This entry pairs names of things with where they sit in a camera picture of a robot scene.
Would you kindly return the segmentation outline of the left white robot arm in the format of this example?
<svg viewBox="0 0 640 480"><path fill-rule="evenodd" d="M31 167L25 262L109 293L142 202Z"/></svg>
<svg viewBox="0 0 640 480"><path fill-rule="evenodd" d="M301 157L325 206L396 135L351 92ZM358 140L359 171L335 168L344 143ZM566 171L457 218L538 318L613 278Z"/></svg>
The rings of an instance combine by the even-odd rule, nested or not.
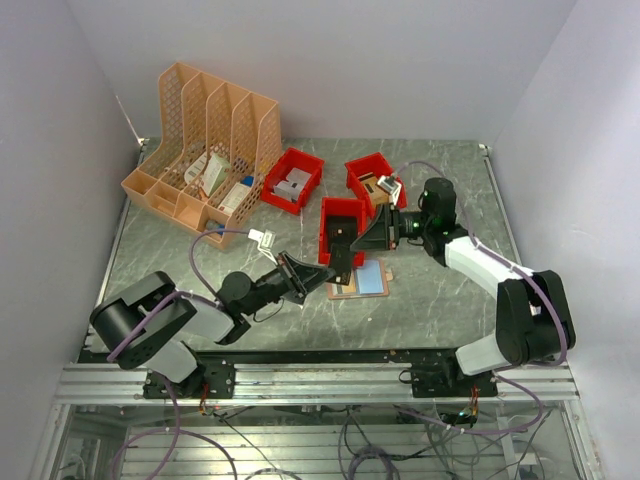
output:
<svg viewBox="0 0 640 480"><path fill-rule="evenodd" d="M286 252L275 268L253 280L234 271L223 280L215 301L181 291L163 271L154 272L94 308L90 324L109 350L108 361L123 370L151 372L147 398L161 398L172 388L181 398L214 390L228 398L231 378L206 366L196 352L176 338L184 329L218 345L236 342L250 329L249 316L281 301L302 305L309 293L336 276L328 266L303 263Z"/></svg>

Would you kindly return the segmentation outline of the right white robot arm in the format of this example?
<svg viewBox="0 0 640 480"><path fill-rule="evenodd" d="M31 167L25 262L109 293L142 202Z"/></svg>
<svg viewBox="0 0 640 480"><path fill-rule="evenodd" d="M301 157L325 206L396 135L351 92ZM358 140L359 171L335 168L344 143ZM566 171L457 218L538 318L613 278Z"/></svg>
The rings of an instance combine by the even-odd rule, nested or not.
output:
<svg viewBox="0 0 640 480"><path fill-rule="evenodd" d="M526 364L561 364L576 343L571 313L560 276L534 271L484 245L457 220L453 183L428 179L418 208L406 211L396 202L402 184L383 176L378 187L390 200L378 206L374 219L352 243L356 252L391 251L401 240L418 241L440 265L455 270L485 290L496 302L491 334L461 346L455 361L440 373L450 394L465 394L476 375Z"/></svg>

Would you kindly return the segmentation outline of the black VIP card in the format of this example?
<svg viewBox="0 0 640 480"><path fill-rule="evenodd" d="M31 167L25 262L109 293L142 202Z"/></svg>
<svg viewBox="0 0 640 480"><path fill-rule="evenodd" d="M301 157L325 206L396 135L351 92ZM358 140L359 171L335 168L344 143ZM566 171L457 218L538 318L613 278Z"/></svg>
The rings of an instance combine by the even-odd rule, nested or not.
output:
<svg viewBox="0 0 640 480"><path fill-rule="evenodd" d="M329 268L334 275L329 282L347 286L351 281L353 271L353 252L346 244L333 244L330 250Z"/></svg>

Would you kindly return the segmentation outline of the gold striped card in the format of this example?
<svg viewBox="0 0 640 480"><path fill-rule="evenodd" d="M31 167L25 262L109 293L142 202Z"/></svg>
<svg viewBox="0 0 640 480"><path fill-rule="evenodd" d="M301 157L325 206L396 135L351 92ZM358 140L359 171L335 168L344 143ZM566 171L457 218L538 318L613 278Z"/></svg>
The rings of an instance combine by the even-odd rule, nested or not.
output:
<svg viewBox="0 0 640 480"><path fill-rule="evenodd" d="M349 282L346 284L333 284L332 291L336 296L353 296L358 293L357 290L357 282L356 282L356 274L351 272L349 275Z"/></svg>

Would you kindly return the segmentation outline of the tan leather card holder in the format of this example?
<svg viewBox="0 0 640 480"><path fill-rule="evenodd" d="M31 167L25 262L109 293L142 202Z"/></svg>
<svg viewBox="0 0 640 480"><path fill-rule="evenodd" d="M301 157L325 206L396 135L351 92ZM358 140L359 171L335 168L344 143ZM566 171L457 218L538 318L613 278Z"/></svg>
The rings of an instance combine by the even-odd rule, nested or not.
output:
<svg viewBox="0 0 640 480"><path fill-rule="evenodd" d="M366 260L361 267L353 270L356 274L358 293L353 296L336 296L332 283L327 285L329 300L355 300L363 298L387 297L390 294L389 283L394 279L391 269L385 267L380 259Z"/></svg>

